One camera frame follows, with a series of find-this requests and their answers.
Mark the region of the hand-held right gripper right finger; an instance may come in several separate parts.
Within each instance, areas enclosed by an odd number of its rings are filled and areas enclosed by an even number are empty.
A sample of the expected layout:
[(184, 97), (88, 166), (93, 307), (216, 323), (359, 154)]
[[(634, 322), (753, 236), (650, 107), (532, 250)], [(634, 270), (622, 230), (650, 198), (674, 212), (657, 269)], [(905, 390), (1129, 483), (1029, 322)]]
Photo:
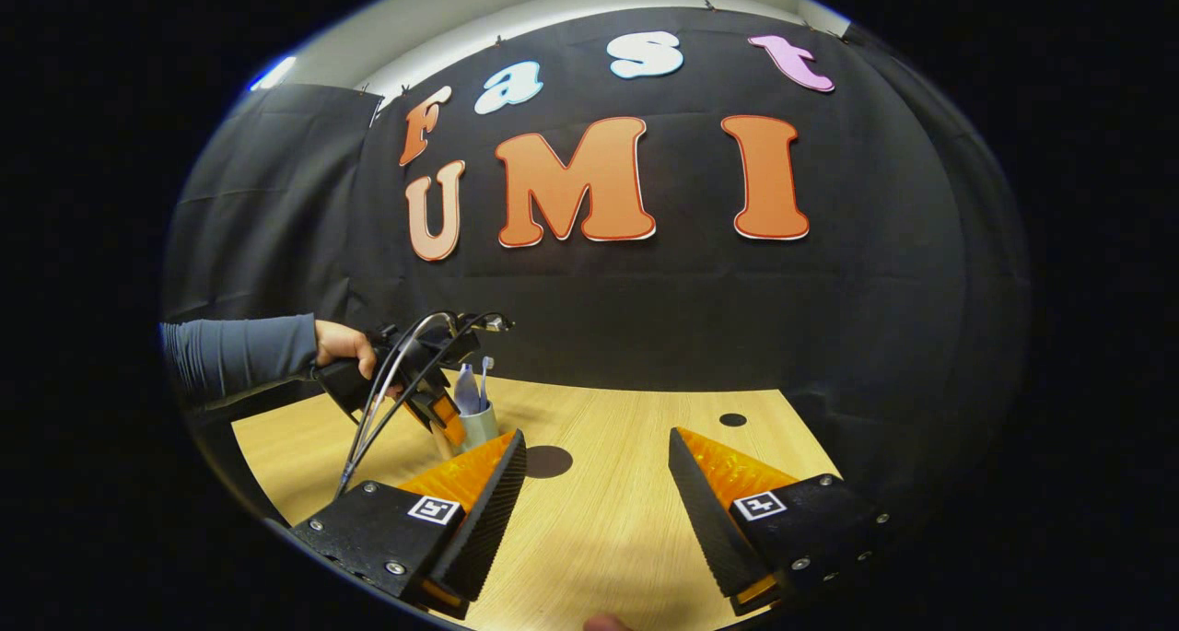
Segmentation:
[(834, 473), (793, 476), (683, 427), (668, 469), (736, 614), (811, 602), (884, 552), (890, 514)]

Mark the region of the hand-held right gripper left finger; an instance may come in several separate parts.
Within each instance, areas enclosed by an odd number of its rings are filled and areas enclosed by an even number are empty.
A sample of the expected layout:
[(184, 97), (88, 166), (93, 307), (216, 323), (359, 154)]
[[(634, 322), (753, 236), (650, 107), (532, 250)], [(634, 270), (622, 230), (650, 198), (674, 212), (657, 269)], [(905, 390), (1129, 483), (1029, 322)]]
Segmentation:
[(483, 592), (526, 469), (525, 434), (512, 430), (407, 484), (358, 484), (290, 533), (370, 589), (462, 620)]

